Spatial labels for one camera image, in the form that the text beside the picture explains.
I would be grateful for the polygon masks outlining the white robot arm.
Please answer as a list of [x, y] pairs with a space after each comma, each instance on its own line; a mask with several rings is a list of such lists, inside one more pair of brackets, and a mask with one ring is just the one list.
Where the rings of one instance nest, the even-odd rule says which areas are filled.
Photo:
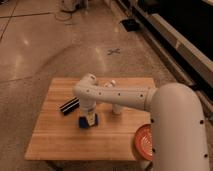
[[104, 87], [88, 73], [73, 88], [84, 112], [96, 102], [150, 114], [153, 171], [210, 171], [206, 127], [197, 94], [181, 83], [152, 87]]

